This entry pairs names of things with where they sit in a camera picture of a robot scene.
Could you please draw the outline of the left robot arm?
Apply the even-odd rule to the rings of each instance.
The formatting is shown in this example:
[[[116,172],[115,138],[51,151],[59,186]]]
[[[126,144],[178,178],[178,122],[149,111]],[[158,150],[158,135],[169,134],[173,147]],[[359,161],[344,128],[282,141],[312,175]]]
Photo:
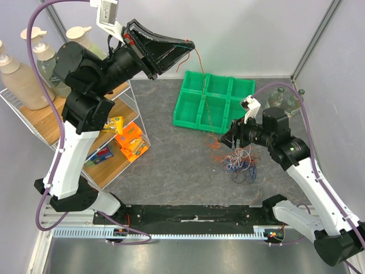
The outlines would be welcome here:
[[[62,110],[64,135],[48,175],[34,183],[40,194],[50,195],[56,212],[91,209],[103,212],[112,224],[123,222],[124,204],[81,175],[88,152],[114,106],[107,96],[140,72],[156,79],[194,49],[192,41],[153,33],[137,20],[122,28],[121,41],[105,59],[77,42],[67,42],[59,49],[54,74],[71,88]]]

